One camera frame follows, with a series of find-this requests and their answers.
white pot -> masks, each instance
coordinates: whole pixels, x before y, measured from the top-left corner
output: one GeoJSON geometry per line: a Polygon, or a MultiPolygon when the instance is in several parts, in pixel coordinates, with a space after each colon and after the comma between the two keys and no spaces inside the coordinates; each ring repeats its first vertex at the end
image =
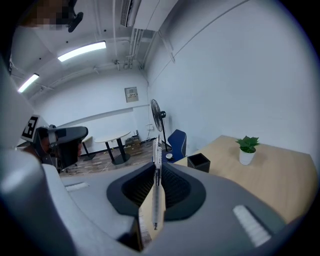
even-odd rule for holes
{"type": "Polygon", "coordinates": [[[240,149],[240,154],[239,154],[239,161],[241,164],[243,164],[244,166],[247,166],[251,163],[252,159],[254,158],[255,156],[255,153],[246,153],[246,152],[243,152],[241,149],[240,149]]]}

ceiling light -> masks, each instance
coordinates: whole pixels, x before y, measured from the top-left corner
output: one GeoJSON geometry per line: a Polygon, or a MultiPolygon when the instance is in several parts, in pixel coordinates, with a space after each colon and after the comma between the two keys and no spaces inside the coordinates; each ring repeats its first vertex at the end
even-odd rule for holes
{"type": "Polygon", "coordinates": [[[104,48],[107,48],[105,41],[89,44],[87,46],[72,50],[72,51],[58,57],[58,60],[61,62],[64,62],[64,61],[66,61],[72,57],[78,56],[80,54],[85,54],[85,53],[88,53],[91,51],[104,49],[104,48]]]}
{"type": "Polygon", "coordinates": [[[18,90],[19,93],[22,93],[29,85],[31,85],[37,78],[38,74],[33,74],[18,90]]]}

round table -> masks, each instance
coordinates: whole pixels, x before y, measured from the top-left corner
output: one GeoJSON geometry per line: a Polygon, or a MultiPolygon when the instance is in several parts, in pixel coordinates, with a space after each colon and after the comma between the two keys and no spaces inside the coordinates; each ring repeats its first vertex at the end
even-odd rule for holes
{"type": "Polygon", "coordinates": [[[82,145],[84,147],[84,150],[86,152],[86,157],[83,159],[83,161],[89,161],[92,160],[92,158],[94,158],[96,156],[96,154],[89,154],[86,144],[85,142],[87,142],[88,140],[90,140],[92,138],[92,136],[87,136],[82,140],[82,145]]]}
{"type": "Polygon", "coordinates": [[[121,164],[125,163],[126,161],[128,161],[130,159],[130,155],[125,153],[124,146],[122,145],[122,142],[121,142],[121,138],[126,136],[126,135],[128,135],[129,133],[131,133],[131,131],[116,132],[114,134],[110,134],[110,135],[107,135],[107,136],[104,136],[104,137],[97,138],[97,139],[95,139],[94,142],[96,142],[96,143],[105,143],[106,148],[108,149],[108,152],[109,152],[109,155],[110,155],[112,163],[114,165],[121,165],[121,164]],[[114,141],[114,140],[116,140],[116,142],[118,143],[119,150],[120,150],[120,153],[121,153],[120,155],[118,155],[116,157],[114,157],[112,155],[112,152],[111,152],[111,149],[110,149],[109,143],[108,143],[108,142],[114,141]]]}

table top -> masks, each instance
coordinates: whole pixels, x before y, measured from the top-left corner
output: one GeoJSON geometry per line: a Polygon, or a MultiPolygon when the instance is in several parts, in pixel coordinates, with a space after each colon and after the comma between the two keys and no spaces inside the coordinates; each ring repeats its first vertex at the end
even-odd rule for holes
{"type": "Polygon", "coordinates": [[[103,137],[96,138],[94,142],[96,143],[105,143],[105,142],[110,142],[114,141],[116,139],[119,139],[121,137],[124,137],[131,133],[131,131],[117,131],[114,134],[106,135],[103,137]]]}
{"type": "MultiPolygon", "coordinates": [[[[251,164],[242,165],[236,140],[220,136],[194,154],[202,153],[210,160],[210,174],[232,180],[247,189],[273,208],[286,223],[306,213],[318,189],[318,176],[310,155],[260,144],[256,147],[251,164]]],[[[175,164],[188,166],[187,157],[175,164]]],[[[141,209],[153,239],[157,231],[149,223],[151,205],[152,190],[141,209]]]]}
{"type": "Polygon", "coordinates": [[[82,140],[82,142],[84,143],[84,142],[87,142],[88,140],[90,140],[92,138],[92,136],[86,136],[83,140],[82,140]]]}

black box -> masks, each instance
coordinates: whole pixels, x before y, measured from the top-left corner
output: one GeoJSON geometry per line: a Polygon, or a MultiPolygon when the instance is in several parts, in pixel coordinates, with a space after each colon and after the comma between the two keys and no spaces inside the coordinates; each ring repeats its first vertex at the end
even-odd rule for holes
{"type": "Polygon", "coordinates": [[[188,167],[208,173],[210,169],[210,160],[203,154],[194,154],[187,157],[188,167]]]}

